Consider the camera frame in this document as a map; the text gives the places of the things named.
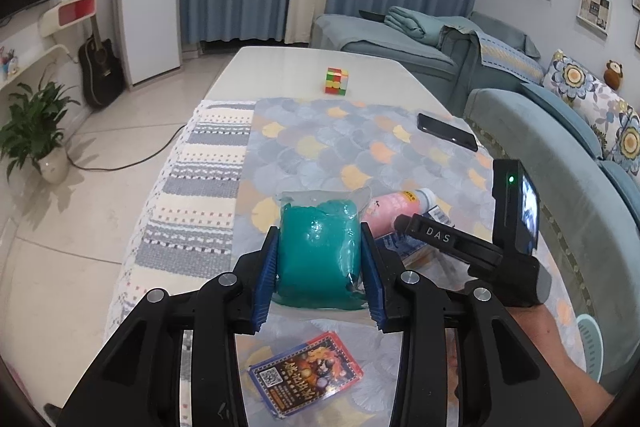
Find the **plastic bag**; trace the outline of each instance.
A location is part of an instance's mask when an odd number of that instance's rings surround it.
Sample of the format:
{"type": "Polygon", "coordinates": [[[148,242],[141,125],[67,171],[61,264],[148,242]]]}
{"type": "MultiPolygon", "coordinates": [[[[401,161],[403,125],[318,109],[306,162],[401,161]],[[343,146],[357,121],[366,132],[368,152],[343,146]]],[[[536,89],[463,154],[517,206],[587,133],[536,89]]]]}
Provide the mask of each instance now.
{"type": "Polygon", "coordinates": [[[360,214],[368,188],[284,192],[274,301],[295,308],[361,309],[360,214]]]}

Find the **colorful puzzle cube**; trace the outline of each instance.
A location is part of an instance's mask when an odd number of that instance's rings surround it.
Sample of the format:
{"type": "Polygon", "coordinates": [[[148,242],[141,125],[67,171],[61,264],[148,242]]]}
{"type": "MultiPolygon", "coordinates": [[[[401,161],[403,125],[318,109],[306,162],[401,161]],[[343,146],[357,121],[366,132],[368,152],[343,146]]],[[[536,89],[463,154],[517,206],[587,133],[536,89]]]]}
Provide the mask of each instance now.
{"type": "Polygon", "coordinates": [[[347,70],[338,68],[328,68],[326,70],[326,81],[324,83],[324,92],[329,94],[347,93],[347,83],[349,82],[349,73],[347,70]]]}

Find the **barcode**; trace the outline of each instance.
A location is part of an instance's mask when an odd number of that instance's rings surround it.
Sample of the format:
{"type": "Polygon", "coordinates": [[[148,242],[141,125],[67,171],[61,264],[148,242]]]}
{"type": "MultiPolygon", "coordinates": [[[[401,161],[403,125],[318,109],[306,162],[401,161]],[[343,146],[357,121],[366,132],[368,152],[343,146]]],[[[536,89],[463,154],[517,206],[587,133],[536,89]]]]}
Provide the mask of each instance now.
{"type": "Polygon", "coordinates": [[[267,387],[273,387],[274,385],[282,383],[282,377],[275,367],[271,367],[270,369],[261,372],[260,378],[262,378],[262,381],[267,387]]]}
{"type": "Polygon", "coordinates": [[[449,219],[449,216],[447,216],[447,214],[445,214],[439,206],[433,207],[429,211],[429,215],[434,221],[442,223],[443,225],[447,225],[448,227],[453,227],[452,220],[449,219]]]}

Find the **white plant pot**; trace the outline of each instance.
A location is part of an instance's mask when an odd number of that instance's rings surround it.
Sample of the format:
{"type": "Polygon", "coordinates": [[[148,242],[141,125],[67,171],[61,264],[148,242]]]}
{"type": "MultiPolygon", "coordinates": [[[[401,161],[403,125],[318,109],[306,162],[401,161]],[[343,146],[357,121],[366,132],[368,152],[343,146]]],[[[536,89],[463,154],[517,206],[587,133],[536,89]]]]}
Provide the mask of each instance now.
{"type": "Polygon", "coordinates": [[[56,147],[44,158],[38,160],[40,173],[52,185],[62,183],[69,172],[69,160],[64,147],[56,147]]]}

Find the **pink bottle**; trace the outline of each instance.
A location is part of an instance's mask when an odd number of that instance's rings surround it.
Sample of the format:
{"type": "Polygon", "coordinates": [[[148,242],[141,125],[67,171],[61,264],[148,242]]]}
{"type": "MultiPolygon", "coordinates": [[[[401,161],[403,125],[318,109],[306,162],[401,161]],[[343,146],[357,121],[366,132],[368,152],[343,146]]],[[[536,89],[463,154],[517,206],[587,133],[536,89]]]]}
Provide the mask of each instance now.
{"type": "Polygon", "coordinates": [[[362,220],[369,224],[373,237],[381,237],[394,231],[394,221],[400,214],[424,214],[434,206],[436,196],[428,188],[394,192],[372,199],[362,220]]]}

